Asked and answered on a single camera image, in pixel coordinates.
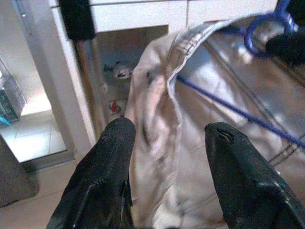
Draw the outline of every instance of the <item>white wall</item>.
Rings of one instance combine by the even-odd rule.
[[[50,110],[51,104],[10,0],[0,1],[0,58],[27,100],[22,115]]]

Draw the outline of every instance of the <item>crumpled fabric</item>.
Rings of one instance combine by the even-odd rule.
[[[136,126],[130,164],[137,227],[227,228],[205,152],[204,127],[224,121],[246,135],[304,201],[305,152],[176,81],[179,75],[292,135],[305,136],[304,83],[243,39],[204,23],[151,42],[133,71],[125,116]]]

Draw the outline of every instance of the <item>garment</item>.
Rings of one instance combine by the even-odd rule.
[[[184,77],[295,136],[305,136],[304,84],[272,60],[254,59],[242,38],[204,23],[150,43],[133,71],[125,116],[136,126],[131,158],[135,226],[226,228],[208,165],[204,127],[225,121],[245,133],[304,198],[304,150],[176,81]]]

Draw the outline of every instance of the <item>tiled floor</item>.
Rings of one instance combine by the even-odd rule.
[[[32,174],[38,180],[39,193],[29,199],[0,208],[1,229],[44,229],[58,205],[63,190],[76,168],[76,162]]]
[[[19,162],[66,149],[52,110],[22,116],[12,126],[0,126],[0,134]]]

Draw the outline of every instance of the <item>beige cloth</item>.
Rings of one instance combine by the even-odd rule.
[[[135,226],[226,228],[205,152],[210,122],[248,135],[304,198],[303,150],[175,80],[179,74],[295,136],[305,133],[304,87],[270,59],[252,58],[242,38],[213,34],[232,22],[161,37],[133,71],[126,117],[137,131],[130,166]]]

